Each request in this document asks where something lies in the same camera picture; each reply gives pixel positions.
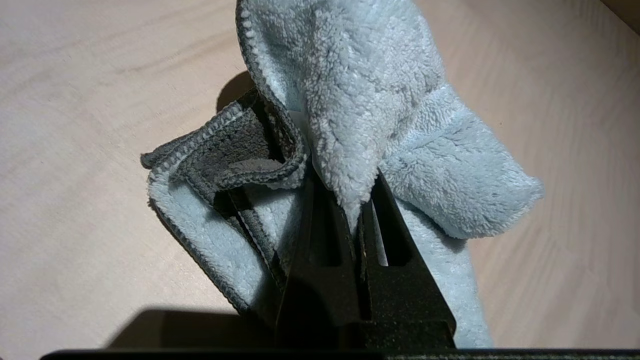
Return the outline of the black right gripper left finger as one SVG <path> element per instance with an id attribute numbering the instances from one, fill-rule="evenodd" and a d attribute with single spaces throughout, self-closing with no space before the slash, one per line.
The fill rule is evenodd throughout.
<path id="1" fill-rule="evenodd" d="M 351 236 L 334 194 L 317 175 L 304 184 L 293 246 L 276 322 L 277 346 L 348 347 L 348 326 L 361 318 Z"/>

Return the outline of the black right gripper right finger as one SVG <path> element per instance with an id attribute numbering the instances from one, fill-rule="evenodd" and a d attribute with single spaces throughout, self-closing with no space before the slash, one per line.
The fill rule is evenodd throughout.
<path id="1" fill-rule="evenodd" d="M 454 349 L 457 322 L 380 173 L 359 217 L 369 349 Z"/>

